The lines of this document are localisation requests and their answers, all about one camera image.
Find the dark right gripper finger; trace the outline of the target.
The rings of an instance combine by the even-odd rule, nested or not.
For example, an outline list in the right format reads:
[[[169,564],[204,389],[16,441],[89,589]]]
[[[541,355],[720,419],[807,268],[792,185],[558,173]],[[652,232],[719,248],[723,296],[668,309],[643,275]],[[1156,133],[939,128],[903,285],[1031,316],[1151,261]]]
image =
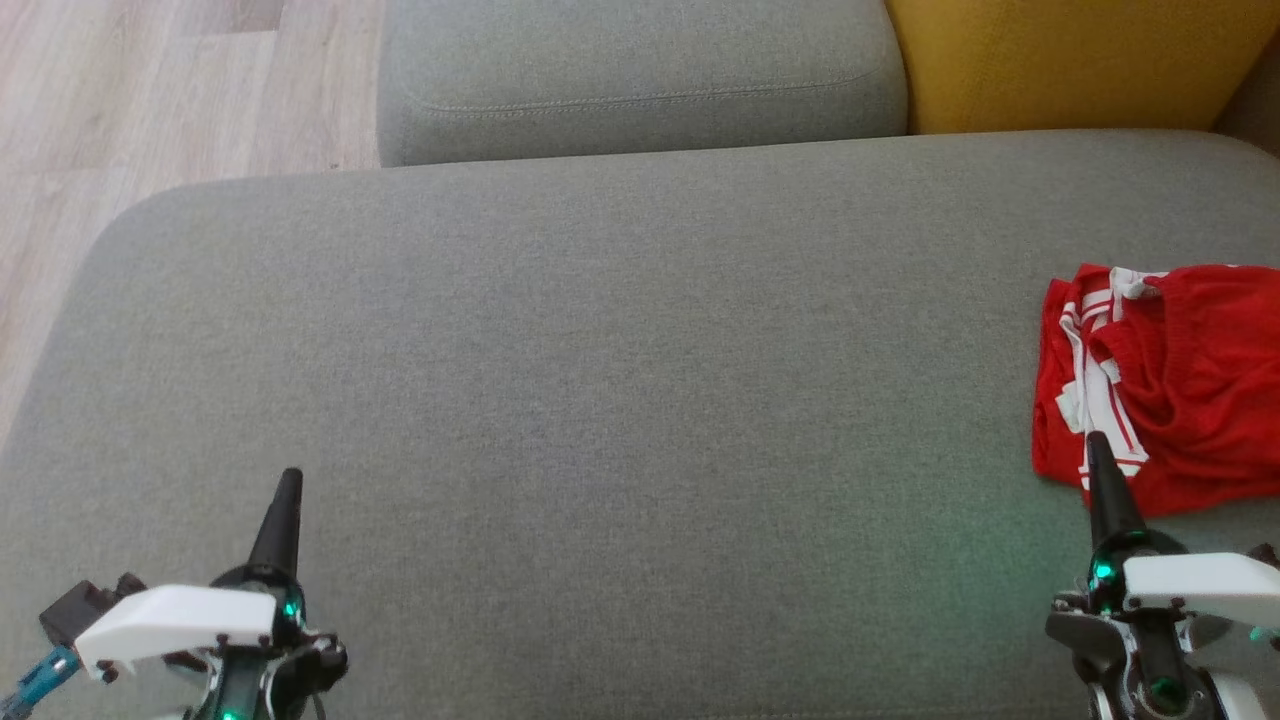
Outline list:
[[[1146,532],[1146,520],[1103,432],[1087,434],[1085,456],[1092,546],[1102,547],[1114,537]]]

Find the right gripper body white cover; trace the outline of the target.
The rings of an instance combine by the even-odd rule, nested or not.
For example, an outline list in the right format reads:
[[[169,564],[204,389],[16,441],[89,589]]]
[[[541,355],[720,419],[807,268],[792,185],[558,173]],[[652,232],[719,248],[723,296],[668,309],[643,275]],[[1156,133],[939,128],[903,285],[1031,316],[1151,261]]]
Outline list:
[[[1092,719],[1266,719],[1247,679],[1193,660],[1234,626],[1277,643],[1271,548],[1189,553],[1155,530],[1098,547],[1046,620],[1047,637],[1071,655]]]

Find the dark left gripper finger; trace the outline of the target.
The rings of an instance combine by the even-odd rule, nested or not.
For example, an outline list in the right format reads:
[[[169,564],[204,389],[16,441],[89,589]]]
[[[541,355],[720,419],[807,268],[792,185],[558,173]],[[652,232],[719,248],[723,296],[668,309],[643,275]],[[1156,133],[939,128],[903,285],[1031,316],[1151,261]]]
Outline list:
[[[298,468],[287,468],[282,473],[250,551],[250,565],[296,575],[303,483],[305,474]]]

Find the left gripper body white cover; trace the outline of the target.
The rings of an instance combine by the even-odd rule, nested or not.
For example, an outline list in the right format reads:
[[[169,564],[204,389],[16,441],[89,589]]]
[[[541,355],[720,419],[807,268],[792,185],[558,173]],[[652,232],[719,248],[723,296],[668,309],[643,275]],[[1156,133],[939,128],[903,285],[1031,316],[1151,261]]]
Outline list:
[[[76,638],[74,651],[104,683],[143,660],[192,667],[205,688],[183,719],[298,719],[349,670],[346,644],[308,629],[300,583],[270,565],[234,568],[211,585],[128,594]]]

